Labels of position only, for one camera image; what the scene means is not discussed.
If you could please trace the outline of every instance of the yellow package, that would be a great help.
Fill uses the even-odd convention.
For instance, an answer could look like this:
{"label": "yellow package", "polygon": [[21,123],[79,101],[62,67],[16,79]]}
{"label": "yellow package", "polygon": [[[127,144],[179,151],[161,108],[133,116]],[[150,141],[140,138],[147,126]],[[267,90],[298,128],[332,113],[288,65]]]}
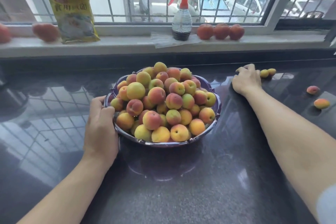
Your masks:
{"label": "yellow package", "polygon": [[69,41],[99,41],[90,0],[49,0],[54,12],[62,43]]}

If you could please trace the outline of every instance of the bowl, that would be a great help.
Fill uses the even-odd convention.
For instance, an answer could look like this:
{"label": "bowl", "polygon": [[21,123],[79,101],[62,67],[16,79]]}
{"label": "bowl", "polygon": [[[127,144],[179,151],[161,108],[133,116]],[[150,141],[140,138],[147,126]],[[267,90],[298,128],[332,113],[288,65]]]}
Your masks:
{"label": "bowl", "polygon": [[[142,69],[139,70],[139,71],[137,71],[137,72],[133,72],[132,74],[137,74],[140,71],[142,71]],[[198,136],[195,136],[195,137],[193,137],[193,138],[191,138],[191,139],[189,139],[187,141],[184,141],[184,142],[153,143],[153,142],[147,142],[147,141],[144,141],[144,140],[138,140],[138,139],[136,139],[134,136],[126,133],[120,127],[118,127],[117,124],[114,123],[115,130],[120,135],[126,137],[127,139],[129,139],[131,141],[134,141],[134,142],[139,143],[139,144],[147,145],[147,146],[158,147],[158,148],[178,147],[178,146],[190,144],[190,143],[193,143],[193,142],[196,142],[196,141],[202,139],[206,134],[208,134],[216,126],[217,121],[218,121],[218,119],[220,117],[222,104],[221,104],[221,101],[219,99],[219,95],[217,95],[215,93],[215,89],[211,88],[210,83],[206,79],[204,79],[203,77],[197,76],[197,75],[193,75],[193,76],[195,76],[197,79],[199,79],[199,81],[201,82],[201,87],[202,88],[206,89],[209,92],[214,93],[215,96],[216,96],[216,103],[212,107],[212,109],[214,110],[214,112],[216,114],[215,120],[212,122],[212,124],[210,124],[208,126],[208,128],[203,133],[201,133]],[[118,89],[117,89],[118,84],[120,82],[122,82],[122,81],[125,81],[127,77],[128,77],[128,75],[125,75],[125,76],[121,77],[116,82],[116,84],[114,85],[114,87],[112,89],[110,89],[110,93],[107,94],[107,96],[105,97],[104,107],[108,107],[110,105],[111,100],[114,99],[114,98],[116,98],[116,96],[118,95]]]}

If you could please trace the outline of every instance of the black countertop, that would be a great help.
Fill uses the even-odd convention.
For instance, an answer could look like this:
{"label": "black countertop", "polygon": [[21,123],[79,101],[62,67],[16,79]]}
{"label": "black countertop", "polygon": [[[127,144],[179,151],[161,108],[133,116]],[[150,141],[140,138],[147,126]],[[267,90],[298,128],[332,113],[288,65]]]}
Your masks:
{"label": "black countertop", "polygon": [[[200,142],[156,149],[121,139],[82,223],[316,224],[272,155],[247,101],[230,86],[240,64],[192,66],[222,101]],[[336,137],[336,60],[258,63],[264,89]],[[22,218],[78,163],[93,97],[131,69],[12,73],[0,90],[0,223]],[[331,106],[318,112],[308,86]]]}

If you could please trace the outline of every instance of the window sill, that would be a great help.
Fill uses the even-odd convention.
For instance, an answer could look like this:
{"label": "window sill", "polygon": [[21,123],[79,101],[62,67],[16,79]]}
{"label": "window sill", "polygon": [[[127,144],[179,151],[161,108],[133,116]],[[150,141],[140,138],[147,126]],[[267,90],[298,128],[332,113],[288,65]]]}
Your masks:
{"label": "window sill", "polygon": [[185,44],[168,48],[155,48],[150,36],[103,36],[99,42],[70,44],[59,42],[48,44],[37,38],[18,37],[8,44],[0,45],[0,58],[330,48],[330,44],[324,42],[324,37],[325,35],[322,32],[304,34],[275,32],[272,35],[245,35],[240,41],[218,41],[212,38],[198,44]]}

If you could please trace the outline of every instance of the forearm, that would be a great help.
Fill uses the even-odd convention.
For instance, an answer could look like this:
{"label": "forearm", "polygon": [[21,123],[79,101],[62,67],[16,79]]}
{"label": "forearm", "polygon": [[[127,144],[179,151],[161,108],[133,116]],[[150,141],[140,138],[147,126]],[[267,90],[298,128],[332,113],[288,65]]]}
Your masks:
{"label": "forearm", "polygon": [[83,158],[18,224],[80,223],[106,171],[100,161]]}
{"label": "forearm", "polygon": [[318,196],[336,183],[336,141],[262,89],[245,97],[284,174],[316,215]]}

